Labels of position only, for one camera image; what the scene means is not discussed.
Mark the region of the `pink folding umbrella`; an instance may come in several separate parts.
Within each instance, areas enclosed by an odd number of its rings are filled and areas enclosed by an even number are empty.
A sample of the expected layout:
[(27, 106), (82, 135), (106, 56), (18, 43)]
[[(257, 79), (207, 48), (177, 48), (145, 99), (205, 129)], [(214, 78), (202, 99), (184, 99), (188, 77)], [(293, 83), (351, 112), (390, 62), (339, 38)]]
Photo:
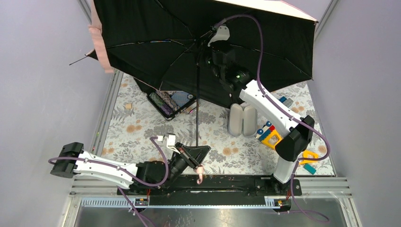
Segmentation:
[(229, 108), (205, 62), (220, 25), (235, 62), (270, 93), (310, 80), (318, 20), (281, 0), (93, 0), (111, 66), (161, 91), (184, 91)]

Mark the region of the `lilac umbrella zip case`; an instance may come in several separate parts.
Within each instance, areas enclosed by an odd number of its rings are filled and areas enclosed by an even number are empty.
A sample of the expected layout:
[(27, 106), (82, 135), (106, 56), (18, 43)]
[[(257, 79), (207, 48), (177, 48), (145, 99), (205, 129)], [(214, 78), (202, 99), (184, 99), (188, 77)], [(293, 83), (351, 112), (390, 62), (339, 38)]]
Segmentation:
[(243, 107), (239, 104), (232, 104), (229, 110), (227, 129), (233, 136), (252, 137), (258, 130), (257, 121), (257, 110), (253, 106)]

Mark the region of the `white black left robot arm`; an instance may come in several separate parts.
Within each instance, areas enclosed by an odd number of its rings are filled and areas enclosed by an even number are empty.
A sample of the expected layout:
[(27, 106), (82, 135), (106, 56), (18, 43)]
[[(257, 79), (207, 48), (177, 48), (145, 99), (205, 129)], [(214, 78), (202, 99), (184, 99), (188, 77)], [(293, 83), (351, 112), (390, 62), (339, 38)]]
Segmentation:
[(122, 189), (167, 189), (171, 187), (183, 171), (190, 167), (197, 174), (196, 184), (203, 182), (202, 161), (211, 151), (210, 146), (188, 147), (179, 142), (166, 142), (172, 156), (167, 159), (156, 146), (163, 161), (143, 163), (119, 162), (96, 156), (83, 150), (83, 144), (74, 142), (65, 145), (58, 157), (50, 158), (53, 165), (51, 174), (64, 178), (75, 175), (88, 176), (110, 182)]

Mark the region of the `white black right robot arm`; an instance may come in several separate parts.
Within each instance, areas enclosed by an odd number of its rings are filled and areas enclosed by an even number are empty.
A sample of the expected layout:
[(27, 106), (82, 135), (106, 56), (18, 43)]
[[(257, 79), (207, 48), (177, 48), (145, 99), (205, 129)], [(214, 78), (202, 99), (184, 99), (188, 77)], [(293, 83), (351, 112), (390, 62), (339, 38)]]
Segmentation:
[(233, 102), (246, 102), (269, 121), (266, 130), (256, 130), (259, 140), (281, 136), (274, 145), (279, 158), (273, 178), (282, 184), (289, 182), (301, 153), (312, 140), (314, 119), (294, 113), (267, 91), (248, 69), (235, 62), (235, 51), (227, 41), (210, 43), (205, 62)]

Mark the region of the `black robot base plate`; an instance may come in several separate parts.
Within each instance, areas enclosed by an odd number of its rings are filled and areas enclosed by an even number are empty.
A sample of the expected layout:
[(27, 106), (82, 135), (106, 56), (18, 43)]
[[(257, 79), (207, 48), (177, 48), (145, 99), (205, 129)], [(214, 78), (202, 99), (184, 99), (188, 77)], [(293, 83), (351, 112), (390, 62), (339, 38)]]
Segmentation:
[(292, 195), (301, 196), (299, 180), (280, 183), (271, 176), (208, 175), (201, 184), (194, 175), (181, 175), (158, 187), (134, 183), (122, 191), (136, 196), (137, 205), (150, 207), (270, 207), (289, 208)]

